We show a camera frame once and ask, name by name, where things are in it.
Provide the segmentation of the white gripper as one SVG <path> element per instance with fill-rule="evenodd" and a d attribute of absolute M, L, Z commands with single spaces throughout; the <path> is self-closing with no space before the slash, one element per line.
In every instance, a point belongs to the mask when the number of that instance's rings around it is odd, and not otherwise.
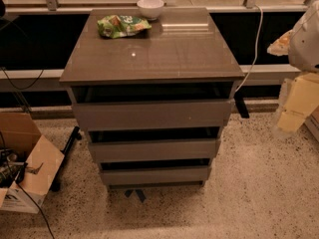
<path fill-rule="evenodd" d="M 279 94 L 276 126 L 296 132 L 319 107 L 319 74 L 304 73 L 285 79 Z"/>

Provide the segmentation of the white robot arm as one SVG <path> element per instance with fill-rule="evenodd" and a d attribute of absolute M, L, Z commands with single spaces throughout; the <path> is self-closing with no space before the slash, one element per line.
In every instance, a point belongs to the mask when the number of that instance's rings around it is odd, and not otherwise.
<path fill-rule="evenodd" d="M 301 71 L 285 80 L 279 95 L 276 127 L 296 132 L 319 107 L 319 1 L 315 1 L 287 31 L 267 48 L 274 56 L 288 56 L 289 64 Z"/>

